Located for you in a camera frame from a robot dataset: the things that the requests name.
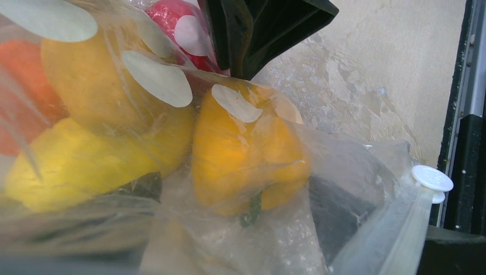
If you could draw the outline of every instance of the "yellow bell pepper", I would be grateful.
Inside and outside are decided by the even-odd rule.
[[[71,117],[83,127],[97,133],[147,131],[159,115],[174,107],[143,89],[121,58],[126,50],[152,53],[141,38],[143,21],[128,14],[91,14],[99,26],[94,37],[75,43],[42,39],[45,74]],[[162,59],[175,62],[173,53]]]
[[[282,205],[307,184],[311,173],[308,152],[295,130],[277,114],[283,105],[271,99],[275,90],[244,84],[234,88],[263,110],[260,117],[251,123],[238,120],[209,91],[194,130],[195,195],[202,205],[222,215],[244,213],[255,204],[262,210]]]
[[[150,172],[162,177],[189,152],[195,109],[174,109],[143,135],[98,136],[67,118],[16,159],[5,193],[35,212],[57,211],[105,194]]]

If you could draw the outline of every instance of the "plastic wrap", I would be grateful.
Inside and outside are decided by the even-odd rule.
[[[197,1],[189,0],[128,0],[146,11],[179,49],[200,70],[229,75],[216,61],[209,29]]]
[[[405,142],[307,128],[273,88],[187,66],[128,2],[0,13],[3,254],[142,274],[403,270],[388,255],[431,200]]]

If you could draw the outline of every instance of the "wall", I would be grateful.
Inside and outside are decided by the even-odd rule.
[[[285,91],[314,128],[404,138],[435,167],[465,0],[331,2],[335,20],[254,80]]]

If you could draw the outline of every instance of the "red object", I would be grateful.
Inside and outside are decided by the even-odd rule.
[[[196,68],[224,73],[216,64],[209,31],[199,8],[183,0],[161,0],[146,12]]]
[[[0,154],[17,155],[68,116],[44,75],[40,47],[28,41],[0,44],[0,97]]]

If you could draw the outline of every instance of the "orange vegetable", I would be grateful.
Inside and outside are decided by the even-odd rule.
[[[24,40],[0,44],[0,154],[17,155],[55,122],[68,116],[42,71],[41,50]]]
[[[271,88],[232,86],[261,115],[253,122],[237,118],[216,99],[215,85],[201,102],[191,168],[199,202],[221,215],[244,213],[247,226],[261,210],[289,202],[305,187],[311,156],[286,123],[301,123],[290,101]]]

